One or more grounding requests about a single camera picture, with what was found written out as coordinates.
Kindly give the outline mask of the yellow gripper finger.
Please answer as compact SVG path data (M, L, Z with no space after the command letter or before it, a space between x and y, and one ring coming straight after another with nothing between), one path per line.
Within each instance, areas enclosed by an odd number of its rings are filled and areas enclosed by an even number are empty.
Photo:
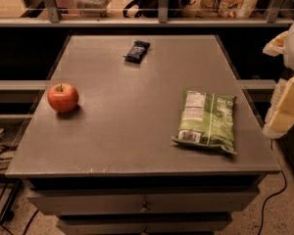
M263 49L263 53L269 56L276 57L283 55L285 52L285 41L288 31L281 32L278 36L272 39Z
M271 139L285 135L294 125L294 76L275 85L263 133Z

